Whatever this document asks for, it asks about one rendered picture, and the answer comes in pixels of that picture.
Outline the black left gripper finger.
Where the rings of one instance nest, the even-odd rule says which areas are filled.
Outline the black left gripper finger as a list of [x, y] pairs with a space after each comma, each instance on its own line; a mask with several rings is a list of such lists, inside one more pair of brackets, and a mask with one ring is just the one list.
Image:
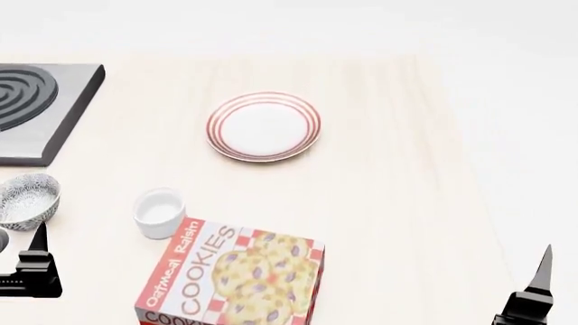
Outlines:
[[29, 251], [45, 251], [48, 252], [48, 237], [47, 237], [47, 227], [43, 221], [33, 236], [33, 240], [28, 248]]

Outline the oatmeal raisin cookies box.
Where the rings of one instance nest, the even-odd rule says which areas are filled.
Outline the oatmeal raisin cookies box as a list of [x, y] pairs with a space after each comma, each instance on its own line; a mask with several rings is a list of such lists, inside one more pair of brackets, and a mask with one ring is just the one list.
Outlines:
[[325, 245], [184, 218], [135, 303], [140, 325], [311, 325]]

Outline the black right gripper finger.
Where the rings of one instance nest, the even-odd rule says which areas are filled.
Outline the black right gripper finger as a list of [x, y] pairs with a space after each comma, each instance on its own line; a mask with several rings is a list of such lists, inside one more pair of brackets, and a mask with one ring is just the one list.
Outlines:
[[541, 262], [536, 270], [534, 278], [525, 289], [526, 292], [549, 292], [552, 278], [552, 246], [548, 245]]

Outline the white plate with red rings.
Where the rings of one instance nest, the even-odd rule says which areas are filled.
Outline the white plate with red rings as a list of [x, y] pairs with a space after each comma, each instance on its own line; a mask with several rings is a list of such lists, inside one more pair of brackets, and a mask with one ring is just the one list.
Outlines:
[[234, 97], [214, 110], [205, 126], [214, 151], [247, 163], [280, 162], [304, 153], [321, 130], [313, 105], [279, 91]]

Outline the white ceramic ramekin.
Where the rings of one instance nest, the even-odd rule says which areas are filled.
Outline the white ceramic ramekin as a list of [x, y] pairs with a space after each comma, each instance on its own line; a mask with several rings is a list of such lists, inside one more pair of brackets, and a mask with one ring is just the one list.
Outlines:
[[140, 232], [152, 240], [171, 237], [186, 214], [178, 191], [168, 187], [150, 189], [135, 201], [133, 219]]

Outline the patterned grey white bowl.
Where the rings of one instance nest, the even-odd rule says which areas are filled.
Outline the patterned grey white bowl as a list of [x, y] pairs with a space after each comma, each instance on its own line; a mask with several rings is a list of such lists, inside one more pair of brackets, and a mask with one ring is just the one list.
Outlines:
[[60, 184], [45, 173], [26, 173], [5, 181], [0, 184], [0, 228], [34, 230], [55, 215], [60, 199]]

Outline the black spiral burner coil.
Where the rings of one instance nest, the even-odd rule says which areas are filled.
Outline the black spiral burner coil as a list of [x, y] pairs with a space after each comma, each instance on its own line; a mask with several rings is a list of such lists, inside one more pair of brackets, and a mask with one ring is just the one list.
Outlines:
[[43, 113], [59, 86], [50, 72], [25, 64], [0, 64], [0, 132]]

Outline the grey flat stove top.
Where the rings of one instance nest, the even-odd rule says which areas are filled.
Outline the grey flat stove top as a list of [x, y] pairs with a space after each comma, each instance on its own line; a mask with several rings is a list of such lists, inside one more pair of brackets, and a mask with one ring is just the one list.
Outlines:
[[0, 132], [0, 166], [47, 167], [97, 94], [106, 71], [102, 64], [25, 65], [50, 72], [59, 92], [43, 113]]

